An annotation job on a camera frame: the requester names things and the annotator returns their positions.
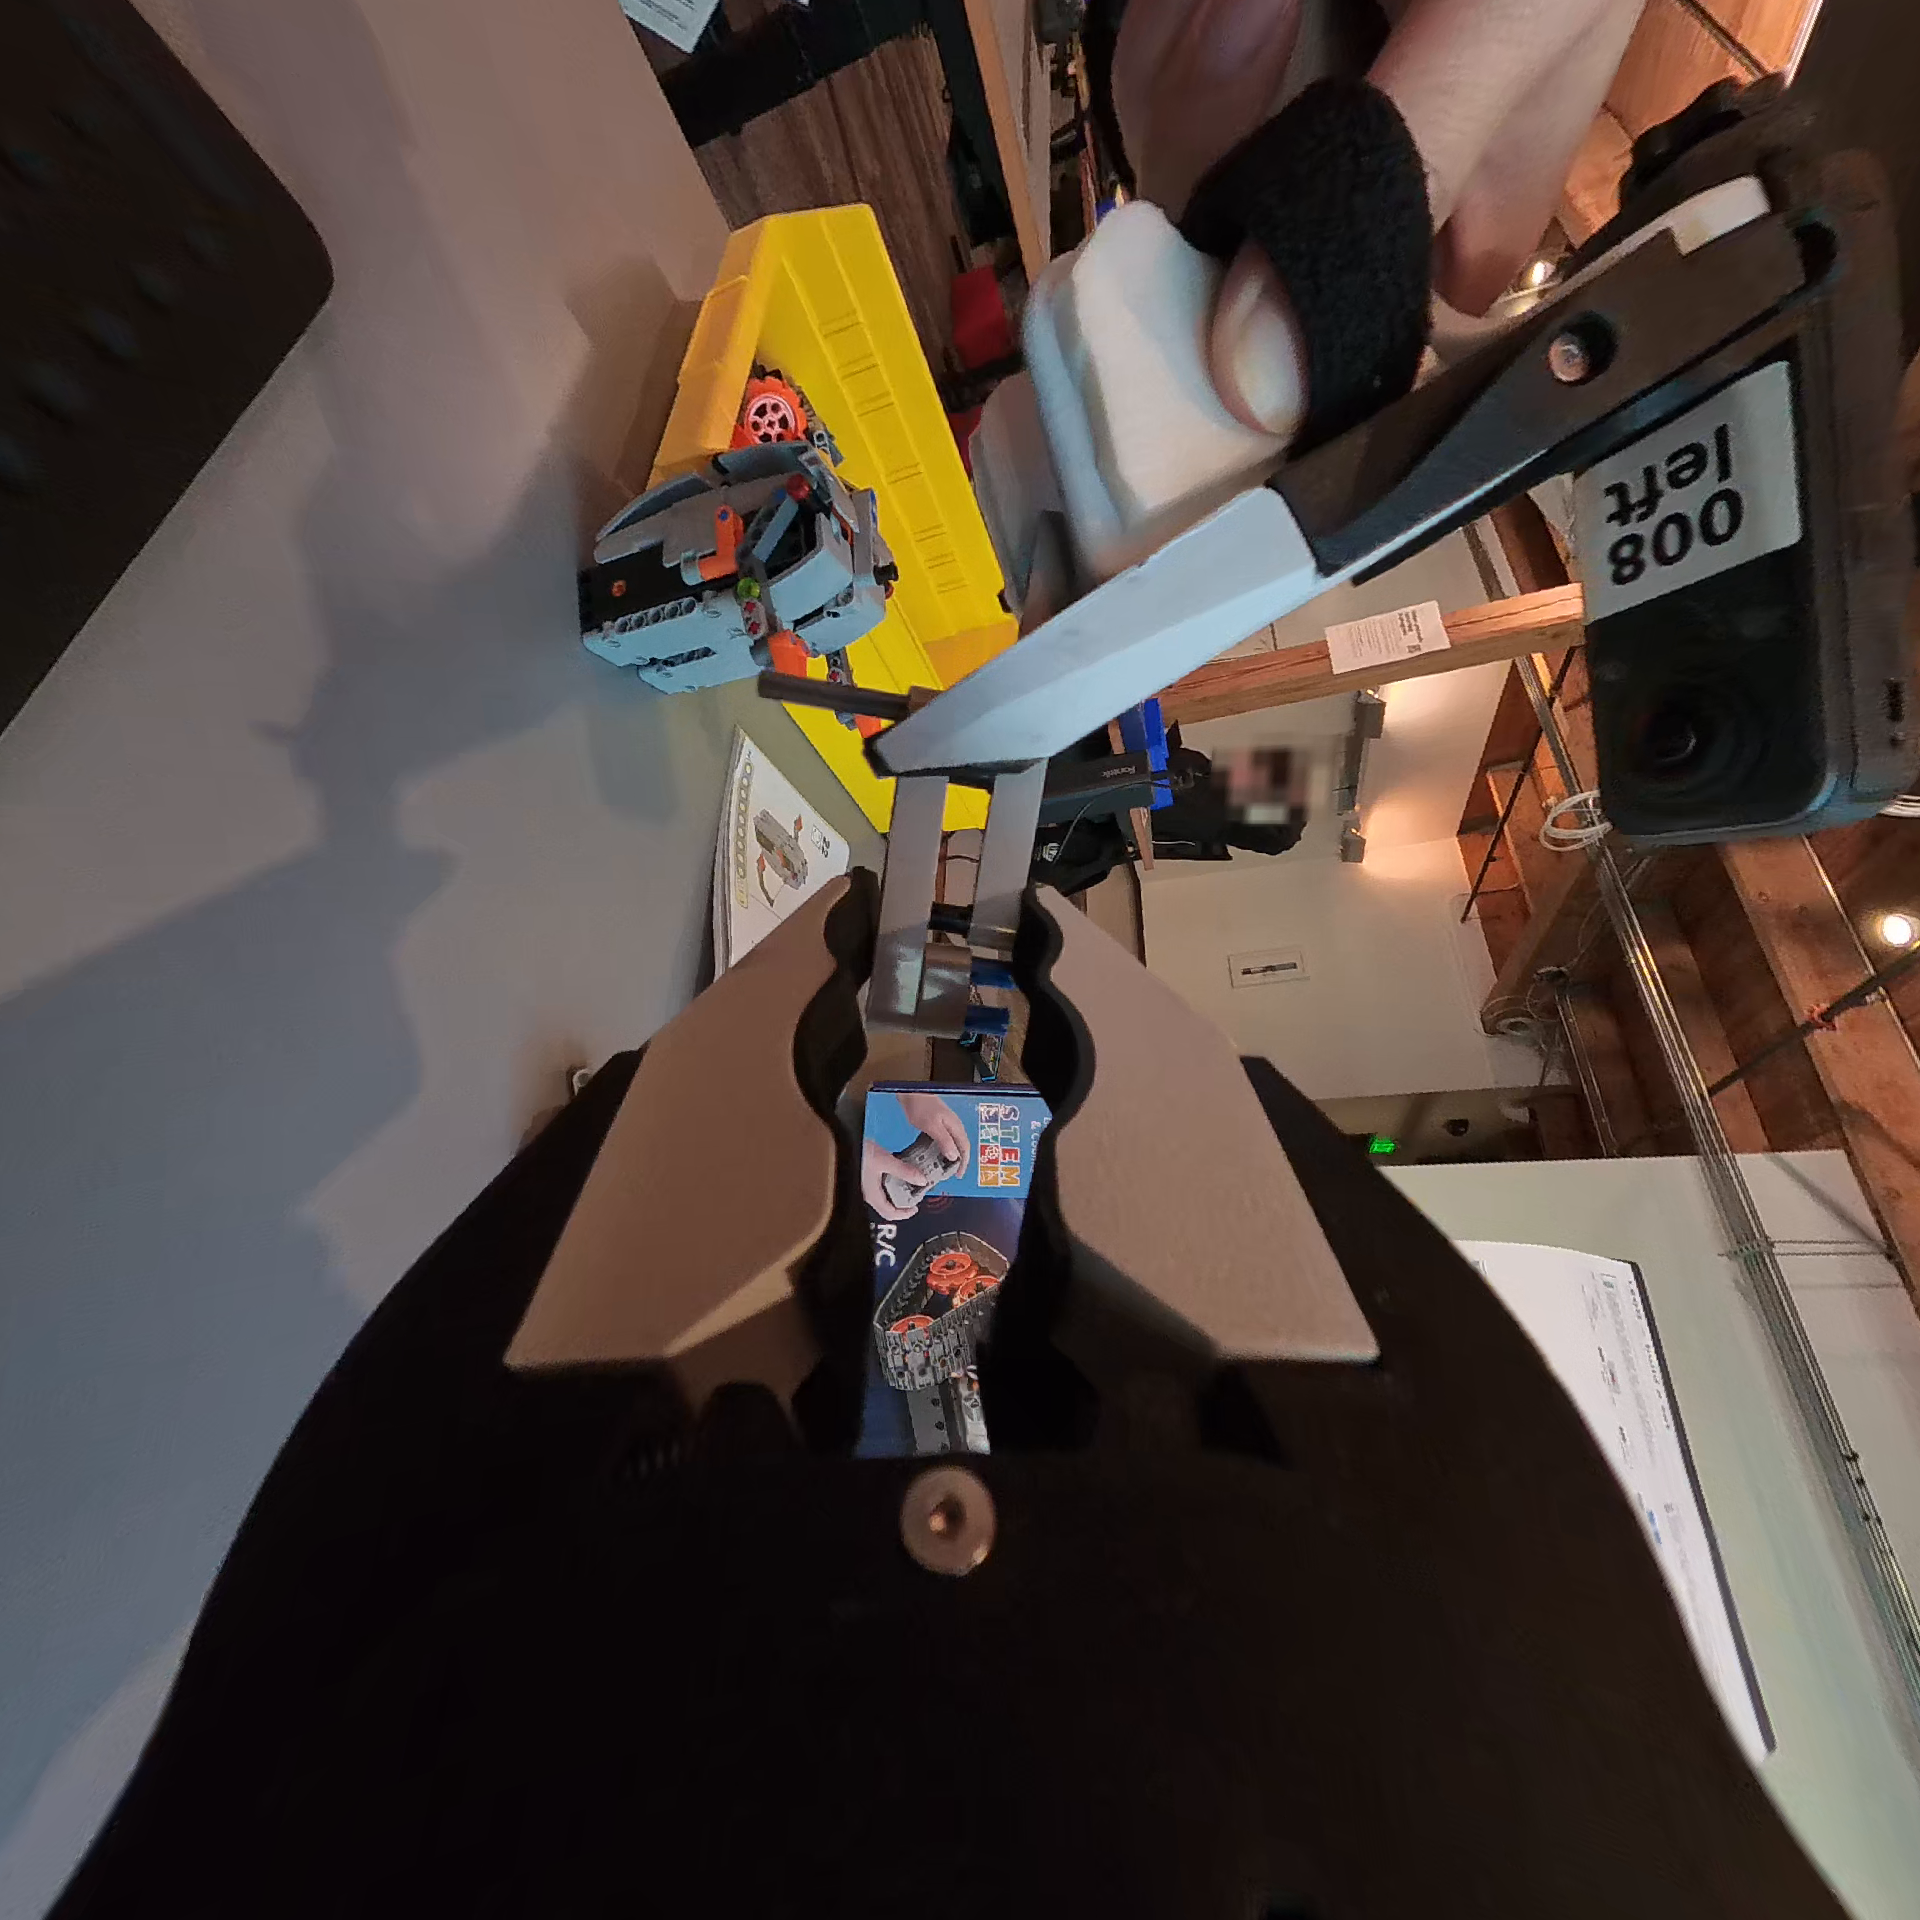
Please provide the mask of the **dark teal tool case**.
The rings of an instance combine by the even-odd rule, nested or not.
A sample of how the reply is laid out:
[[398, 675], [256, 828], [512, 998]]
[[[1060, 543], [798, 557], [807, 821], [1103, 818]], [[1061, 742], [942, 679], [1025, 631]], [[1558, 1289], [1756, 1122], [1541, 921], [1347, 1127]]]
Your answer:
[[1056, 755], [1044, 781], [1044, 821], [1069, 821], [1085, 814], [1151, 811], [1156, 802], [1163, 766], [1149, 751], [1104, 755]]

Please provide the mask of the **grey angled beam blue pins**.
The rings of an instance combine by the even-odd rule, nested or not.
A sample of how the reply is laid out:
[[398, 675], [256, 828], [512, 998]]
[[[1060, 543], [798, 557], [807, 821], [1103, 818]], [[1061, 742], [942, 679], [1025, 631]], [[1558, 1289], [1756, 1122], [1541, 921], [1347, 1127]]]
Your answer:
[[1011, 971], [1047, 769], [1042, 759], [995, 779], [971, 906], [929, 911], [917, 1022], [934, 1039], [960, 1042], [975, 984]]

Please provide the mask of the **grey beam black pins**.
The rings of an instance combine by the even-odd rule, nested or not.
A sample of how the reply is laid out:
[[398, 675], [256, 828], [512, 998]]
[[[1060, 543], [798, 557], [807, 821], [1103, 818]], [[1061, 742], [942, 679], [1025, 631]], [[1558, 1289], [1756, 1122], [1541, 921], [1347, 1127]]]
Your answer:
[[921, 1012], [946, 796], [944, 774], [896, 781], [866, 993], [868, 1028], [910, 1030]]

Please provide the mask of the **white printed instruction sheet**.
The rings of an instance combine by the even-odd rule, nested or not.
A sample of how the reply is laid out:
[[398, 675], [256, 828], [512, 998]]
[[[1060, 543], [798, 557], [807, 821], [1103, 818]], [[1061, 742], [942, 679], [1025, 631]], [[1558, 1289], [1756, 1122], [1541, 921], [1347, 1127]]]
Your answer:
[[1528, 1332], [1611, 1458], [1695, 1662], [1741, 1750], [1762, 1764], [1775, 1732], [1642, 1272], [1633, 1262], [1529, 1241], [1462, 1239], [1458, 1248]]

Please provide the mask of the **printed toy box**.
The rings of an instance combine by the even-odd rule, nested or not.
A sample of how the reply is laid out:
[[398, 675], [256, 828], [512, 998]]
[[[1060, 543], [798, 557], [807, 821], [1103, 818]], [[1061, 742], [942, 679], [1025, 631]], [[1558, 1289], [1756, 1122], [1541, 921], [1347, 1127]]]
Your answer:
[[1049, 1105], [1027, 1085], [866, 1090], [872, 1303], [860, 1457], [989, 1452], [980, 1358], [1047, 1128]]

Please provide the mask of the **black perforated panel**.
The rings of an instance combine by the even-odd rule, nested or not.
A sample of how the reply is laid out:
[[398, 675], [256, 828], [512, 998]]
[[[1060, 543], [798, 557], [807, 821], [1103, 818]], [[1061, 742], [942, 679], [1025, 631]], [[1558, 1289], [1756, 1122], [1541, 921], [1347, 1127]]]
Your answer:
[[134, 4], [2, 4], [2, 725], [333, 291], [319, 228]]

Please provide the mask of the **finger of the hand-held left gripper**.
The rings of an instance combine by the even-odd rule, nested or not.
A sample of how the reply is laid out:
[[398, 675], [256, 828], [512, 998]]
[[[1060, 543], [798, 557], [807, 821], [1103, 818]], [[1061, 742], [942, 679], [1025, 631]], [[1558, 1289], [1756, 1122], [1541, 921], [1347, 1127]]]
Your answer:
[[1091, 588], [872, 741], [886, 779], [1047, 760], [1325, 591], [1269, 485]]

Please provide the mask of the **yellow storage bin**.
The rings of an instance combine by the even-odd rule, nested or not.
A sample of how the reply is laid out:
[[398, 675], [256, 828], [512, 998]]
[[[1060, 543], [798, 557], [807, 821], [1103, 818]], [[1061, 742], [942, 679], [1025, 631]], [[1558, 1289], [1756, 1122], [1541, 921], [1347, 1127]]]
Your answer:
[[876, 492], [901, 568], [883, 620], [852, 642], [852, 679], [946, 687], [1011, 646], [1020, 624], [999, 601], [995, 541], [872, 207], [778, 212], [731, 232], [651, 483], [723, 447], [755, 363], [823, 416], [841, 476]]

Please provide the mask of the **open instruction booklet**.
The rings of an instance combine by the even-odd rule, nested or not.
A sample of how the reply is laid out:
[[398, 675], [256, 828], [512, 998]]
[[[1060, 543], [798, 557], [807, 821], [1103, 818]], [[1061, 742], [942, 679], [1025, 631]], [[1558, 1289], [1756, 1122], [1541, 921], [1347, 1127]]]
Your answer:
[[847, 875], [850, 863], [850, 841], [733, 729], [713, 848], [713, 974], [726, 974], [803, 901]]

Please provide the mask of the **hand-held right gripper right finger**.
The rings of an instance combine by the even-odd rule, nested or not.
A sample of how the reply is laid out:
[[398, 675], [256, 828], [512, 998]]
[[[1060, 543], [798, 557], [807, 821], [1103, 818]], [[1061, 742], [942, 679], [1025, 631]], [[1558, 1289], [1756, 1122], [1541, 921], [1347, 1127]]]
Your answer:
[[1049, 1105], [996, 1309], [996, 1448], [1284, 1452], [1260, 1386], [1379, 1339], [1234, 1043], [1051, 889], [1022, 906]]

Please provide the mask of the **grey brick robot model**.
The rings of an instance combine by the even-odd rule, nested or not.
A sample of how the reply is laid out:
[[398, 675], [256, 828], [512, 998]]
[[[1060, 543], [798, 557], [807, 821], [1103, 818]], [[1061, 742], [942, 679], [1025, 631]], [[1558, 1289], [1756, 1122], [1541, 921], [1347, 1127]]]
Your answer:
[[757, 442], [601, 527], [579, 572], [582, 640], [661, 694], [801, 675], [873, 634], [896, 582], [876, 491], [811, 442]]

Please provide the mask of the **white paper label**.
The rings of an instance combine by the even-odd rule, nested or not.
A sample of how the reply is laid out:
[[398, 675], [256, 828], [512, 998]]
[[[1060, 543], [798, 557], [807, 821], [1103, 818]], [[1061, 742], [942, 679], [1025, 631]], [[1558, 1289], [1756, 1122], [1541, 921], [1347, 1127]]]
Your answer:
[[1388, 674], [1452, 647], [1445, 615], [1434, 601], [1338, 620], [1325, 631], [1329, 669], [1338, 675]]

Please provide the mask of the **person's left hand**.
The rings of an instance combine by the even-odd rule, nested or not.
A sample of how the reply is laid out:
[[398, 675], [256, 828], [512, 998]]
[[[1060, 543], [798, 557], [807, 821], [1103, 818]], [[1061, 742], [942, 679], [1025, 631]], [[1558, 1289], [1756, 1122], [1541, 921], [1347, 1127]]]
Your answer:
[[[1303, 45], [1347, 52], [1358, 26], [1309, 26], [1299, 1], [1120, 6], [1110, 64], [1118, 137], [1144, 199], [1185, 212], [1200, 179], [1251, 135], [1303, 72]], [[1637, 1], [1379, 4], [1385, 40], [1362, 63], [1393, 99], [1427, 175], [1432, 286], [1486, 318], [1547, 232], [1634, 33]], [[1251, 431], [1294, 438], [1309, 363], [1289, 288], [1254, 243], [1228, 267], [1210, 323], [1210, 369]]]

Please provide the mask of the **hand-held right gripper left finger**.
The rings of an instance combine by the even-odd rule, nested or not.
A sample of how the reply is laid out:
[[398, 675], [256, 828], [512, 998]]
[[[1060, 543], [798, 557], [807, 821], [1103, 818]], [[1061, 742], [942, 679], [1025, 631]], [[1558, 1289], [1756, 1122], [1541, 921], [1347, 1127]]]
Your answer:
[[616, 1372], [698, 1420], [733, 1386], [852, 1446], [868, 1236], [836, 1104], [868, 1035], [880, 880], [830, 880], [642, 1048], [509, 1342], [524, 1378]]

